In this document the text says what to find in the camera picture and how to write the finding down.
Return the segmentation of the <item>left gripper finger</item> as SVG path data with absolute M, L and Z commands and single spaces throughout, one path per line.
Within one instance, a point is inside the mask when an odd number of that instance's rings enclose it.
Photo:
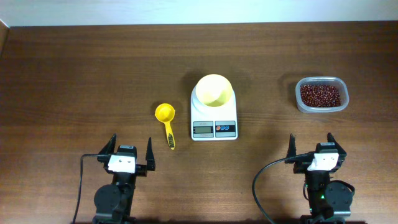
M 99 155 L 113 154 L 116 145 L 117 134 L 114 133 L 108 143 L 100 150 Z
M 147 165 L 155 165 L 154 153 L 152 150 L 152 138 L 149 138 L 146 149 L 146 162 Z

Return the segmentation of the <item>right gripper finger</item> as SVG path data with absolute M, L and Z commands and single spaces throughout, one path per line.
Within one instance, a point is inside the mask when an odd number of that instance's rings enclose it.
M 288 146 L 286 157 L 294 157 L 296 155 L 297 155 L 297 149 L 296 149 L 296 145 L 295 145 L 295 137 L 293 134 L 290 134 L 289 146 Z
M 329 143 L 333 143 L 335 145 L 335 148 L 337 149 L 338 154 L 346 154 L 346 151 L 337 143 L 337 141 L 335 140 L 332 133 L 328 133 L 326 137 L 327 137 L 327 141 Z

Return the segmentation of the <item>red beans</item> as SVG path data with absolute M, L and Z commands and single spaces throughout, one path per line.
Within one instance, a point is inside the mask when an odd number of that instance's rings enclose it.
M 331 85 L 302 85 L 300 96 L 309 107 L 332 108 L 341 106 L 339 90 Z

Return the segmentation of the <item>yellow measuring scoop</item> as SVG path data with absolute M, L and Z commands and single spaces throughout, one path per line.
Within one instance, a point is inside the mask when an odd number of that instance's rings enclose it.
M 155 109 L 155 117 L 164 124 L 167 143 L 171 150 L 175 149 L 175 138 L 171 127 L 171 121 L 174 119 L 175 109 L 168 103 L 162 103 Z

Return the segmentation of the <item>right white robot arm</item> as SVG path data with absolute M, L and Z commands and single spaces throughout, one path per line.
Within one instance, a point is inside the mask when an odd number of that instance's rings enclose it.
M 346 156 L 331 133 L 327 134 L 327 142 L 318 143 L 313 152 L 301 155 L 297 154 L 295 137 L 290 135 L 286 163 L 294 165 L 294 174 L 305 176 L 303 194 L 310 209 L 310 215 L 301 216 L 300 223 L 344 223 L 351 215 L 355 188 L 331 179 Z

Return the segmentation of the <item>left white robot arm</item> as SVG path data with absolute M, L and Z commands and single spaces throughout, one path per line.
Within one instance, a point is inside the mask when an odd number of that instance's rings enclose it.
M 100 187 L 94 196 L 96 213 L 93 223 L 126 224 L 135 223 L 131 216 L 132 201 L 136 189 L 136 179 L 155 171 L 155 158 L 152 140 L 146 149 L 146 163 L 137 163 L 137 148 L 120 145 L 116 147 L 116 135 L 98 153 L 98 161 L 104 170 L 113 176 L 110 184 Z

